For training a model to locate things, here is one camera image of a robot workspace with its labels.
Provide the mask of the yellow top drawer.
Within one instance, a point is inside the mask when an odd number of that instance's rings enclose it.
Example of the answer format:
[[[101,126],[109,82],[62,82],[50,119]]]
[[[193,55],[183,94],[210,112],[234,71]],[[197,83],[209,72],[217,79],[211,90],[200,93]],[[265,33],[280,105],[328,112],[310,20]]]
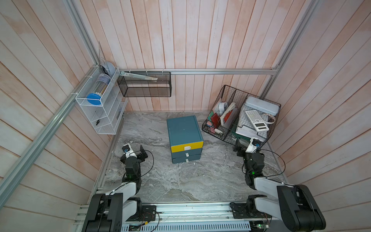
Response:
[[[182,152],[182,151],[187,151],[187,150],[194,150],[194,149],[203,148],[203,144],[204,144],[204,141],[199,141],[199,142],[194,142],[194,143],[187,143],[187,144],[170,143],[170,147],[171,147],[171,152],[176,153],[176,152]]]

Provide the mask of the teal drawer cabinet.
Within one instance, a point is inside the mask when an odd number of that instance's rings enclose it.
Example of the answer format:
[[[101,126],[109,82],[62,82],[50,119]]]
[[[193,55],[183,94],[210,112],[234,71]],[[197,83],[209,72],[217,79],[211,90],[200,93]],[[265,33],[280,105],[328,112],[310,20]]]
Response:
[[[169,142],[187,144],[204,141],[195,115],[167,120]]]

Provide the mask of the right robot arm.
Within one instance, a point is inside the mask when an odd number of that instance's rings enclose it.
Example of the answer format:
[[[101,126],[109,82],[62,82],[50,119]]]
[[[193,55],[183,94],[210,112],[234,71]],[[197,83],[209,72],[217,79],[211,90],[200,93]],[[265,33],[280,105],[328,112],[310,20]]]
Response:
[[[233,150],[243,158],[242,172],[248,187],[260,191],[250,195],[246,204],[230,203],[234,218],[277,218],[292,232],[311,232],[326,228],[326,220],[310,190],[305,185],[292,185],[263,174],[265,155],[261,141],[249,144],[236,140]]]

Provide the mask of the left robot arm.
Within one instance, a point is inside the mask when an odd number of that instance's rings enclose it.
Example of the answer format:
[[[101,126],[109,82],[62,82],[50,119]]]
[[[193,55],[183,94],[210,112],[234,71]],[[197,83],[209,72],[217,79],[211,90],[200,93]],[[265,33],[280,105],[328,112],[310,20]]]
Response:
[[[130,144],[122,147],[120,161],[125,165],[122,183],[106,193],[94,194],[82,227],[83,232],[120,232],[122,223],[142,212],[140,198],[134,198],[142,184],[141,163],[148,158],[143,146],[133,151]]]

